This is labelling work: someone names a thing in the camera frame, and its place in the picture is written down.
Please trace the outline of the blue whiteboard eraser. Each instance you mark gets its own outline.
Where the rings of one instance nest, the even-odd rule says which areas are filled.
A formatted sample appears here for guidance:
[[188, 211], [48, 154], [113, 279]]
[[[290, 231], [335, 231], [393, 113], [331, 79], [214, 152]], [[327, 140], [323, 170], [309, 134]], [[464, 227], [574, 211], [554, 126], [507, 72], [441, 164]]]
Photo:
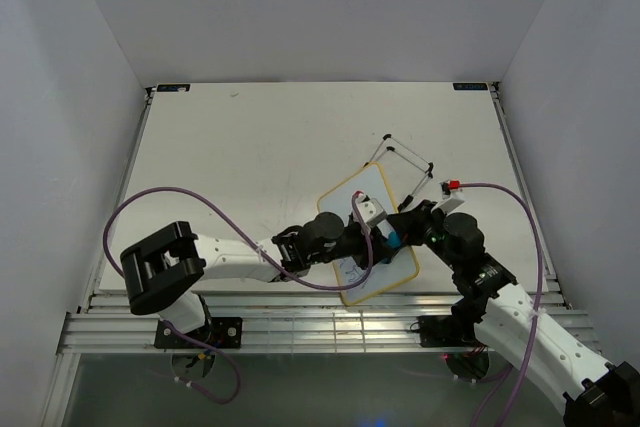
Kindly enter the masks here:
[[387, 237], [386, 245], [391, 249], [399, 249], [402, 247], [402, 240], [396, 232], [391, 232]]

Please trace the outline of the yellow framed small whiteboard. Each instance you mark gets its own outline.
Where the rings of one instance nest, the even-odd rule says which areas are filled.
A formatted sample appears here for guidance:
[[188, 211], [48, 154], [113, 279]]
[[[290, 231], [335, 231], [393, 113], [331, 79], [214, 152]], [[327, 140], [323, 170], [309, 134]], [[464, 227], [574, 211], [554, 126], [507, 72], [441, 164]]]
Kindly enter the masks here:
[[[396, 212], [391, 189], [387, 185], [382, 167], [377, 163], [363, 167], [323, 194], [317, 202], [318, 211], [333, 212], [347, 222], [351, 213], [351, 197], [356, 191], [368, 194], [374, 201], [378, 201], [388, 214]], [[356, 283], [365, 274], [365, 268], [358, 267], [350, 257], [334, 260], [332, 265], [340, 286]], [[415, 252], [411, 247], [403, 248], [389, 263], [376, 264], [364, 283], [341, 291], [342, 302], [347, 306], [354, 306], [412, 280], [419, 272]]]

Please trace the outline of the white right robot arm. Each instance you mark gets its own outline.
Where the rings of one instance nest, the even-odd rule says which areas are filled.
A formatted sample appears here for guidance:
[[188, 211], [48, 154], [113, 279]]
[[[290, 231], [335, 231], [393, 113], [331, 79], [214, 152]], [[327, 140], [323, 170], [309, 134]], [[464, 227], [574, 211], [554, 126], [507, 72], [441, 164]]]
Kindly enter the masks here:
[[639, 372], [590, 350], [544, 312], [484, 246], [476, 219], [423, 201], [389, 222], [406, 245], [426, 246], [452, 271], [461, 295], [451, 329], [494, 350], [545, 395], [567, 426], [636, 426]]

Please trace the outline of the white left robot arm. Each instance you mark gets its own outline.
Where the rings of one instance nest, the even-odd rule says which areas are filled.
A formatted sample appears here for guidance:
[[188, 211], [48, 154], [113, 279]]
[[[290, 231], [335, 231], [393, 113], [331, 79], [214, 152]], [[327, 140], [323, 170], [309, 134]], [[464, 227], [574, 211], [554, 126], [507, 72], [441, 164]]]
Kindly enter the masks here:
[[203, 301], [192, 291], [200, 280], [280, 282], [286, 273], [300, 279], [316, 264], [342, 259], [363, 272], [390, 261], [401, 247], [387, 221], [363, 233], [354, 217], [344, 223], [337, 214], [322, 212], [255, 247], [198, 235], [188, 222], [176, 221], [126, 248], [120, 260], [131, 313], [158, 315], [197, 347], [212, 334]]

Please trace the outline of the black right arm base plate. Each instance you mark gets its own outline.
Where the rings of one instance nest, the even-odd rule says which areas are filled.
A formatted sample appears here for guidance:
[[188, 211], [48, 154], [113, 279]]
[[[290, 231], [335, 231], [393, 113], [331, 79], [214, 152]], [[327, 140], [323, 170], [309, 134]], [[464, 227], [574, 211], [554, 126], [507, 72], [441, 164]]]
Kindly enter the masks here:
[[478, 341], [470, 323], [453, 315], [425, 315], [417, 318], [422, 347], [476, 347]]

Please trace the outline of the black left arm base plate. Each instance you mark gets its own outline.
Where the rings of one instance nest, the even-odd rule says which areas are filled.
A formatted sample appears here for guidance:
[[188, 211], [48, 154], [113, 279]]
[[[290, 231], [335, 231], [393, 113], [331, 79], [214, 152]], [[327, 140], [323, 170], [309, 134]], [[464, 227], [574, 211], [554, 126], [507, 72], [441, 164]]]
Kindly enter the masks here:
[[[241, 317], [213, 317], [204, 327], [187, 333], [187, 336], [219, 349], [239, 349], [243, 333]], [[153, 346], [163, 350], [193, 349], [195, 345], [176, 336], [161, 321], [157, 323]]]

